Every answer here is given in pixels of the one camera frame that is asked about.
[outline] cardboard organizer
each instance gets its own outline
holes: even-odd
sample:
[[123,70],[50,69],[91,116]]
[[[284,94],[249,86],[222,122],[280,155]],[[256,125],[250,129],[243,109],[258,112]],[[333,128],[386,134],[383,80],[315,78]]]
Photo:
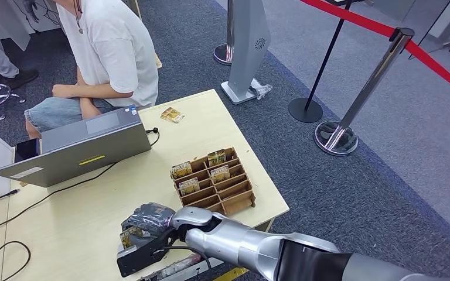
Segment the cardboard organizer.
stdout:
[[[221,213],[223,215],[231,215],[241,211],[249,206],[255,207],[255,199],[253,186],[247,177],[246,172],[237,157],[234,148],[225,149],[227,161],[209,166],[207,156],[190,161],[192,174],[174,179],[172,173],[170,176],[180,201],[184,207],[205,208],[212,212]],[[228,165],[230,179],[214,183],[211,180],[211,171]],[[199,191],[182,196],[179,189],[179,183],[197,177],[199,181]]]

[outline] red rope barrier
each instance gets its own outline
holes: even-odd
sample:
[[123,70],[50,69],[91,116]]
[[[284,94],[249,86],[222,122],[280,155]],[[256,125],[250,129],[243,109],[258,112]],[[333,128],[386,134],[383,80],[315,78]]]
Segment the red rope barrier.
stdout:
[[[388,25],[384,25],[380,22],[376,22],[375,20],[366,18],[364,16],[360,16],[351,11],[338,8],[323,0],[301,0],[301,1],[317,9],[320,9],[326,13],[347,20],[348,22],[352,22],[355,25],[359,25],[363,28],[381,34],[385,37],[390,37],[394,31],[394,28]],[[406,50],[408,50],[408,52],[410,52],[413,56],[415,56],[419,61],[421,61],[424,65],[430,68],[433,72],[437,73],[444,80],[450,83],[450,72],[448,72],[442,65],[440,65],[431,56],[429,56],[429,54],[427,54],[427,52],[425,52],[417,44],[415,44],[413,41],[410,41],[408,45],[406,45]]]

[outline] laptop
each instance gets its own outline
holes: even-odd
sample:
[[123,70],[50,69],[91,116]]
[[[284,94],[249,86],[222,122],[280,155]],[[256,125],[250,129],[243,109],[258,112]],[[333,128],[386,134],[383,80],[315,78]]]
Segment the laptop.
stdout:
[[0,176],[49,187],[151,149],[135,106],[42,134],[42,154],[0,168]]

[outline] necklace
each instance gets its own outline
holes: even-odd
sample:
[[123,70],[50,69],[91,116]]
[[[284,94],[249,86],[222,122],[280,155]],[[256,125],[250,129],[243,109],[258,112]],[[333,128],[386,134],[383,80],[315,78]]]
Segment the necklace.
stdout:
[[82,9],[79,5],[79,0],[73,0],[73,8],[75,9],[75,19],[77,20],[77,26],[79,27],[79,33],[84,34],[84,30],[80,27],[80,20],[77,12],[80,12],[82,14]]

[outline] white t-shirt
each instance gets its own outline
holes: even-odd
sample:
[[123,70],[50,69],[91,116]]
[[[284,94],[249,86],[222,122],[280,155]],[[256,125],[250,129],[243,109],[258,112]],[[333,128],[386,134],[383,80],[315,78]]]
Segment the white t-shirt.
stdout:
[[106,99],[115,107],[151,107],[158,97],[158,71],[147,28],[121,0],[81,0],[79,27],[57,5],[75,61],[87,85],[109,83],[130,98]]

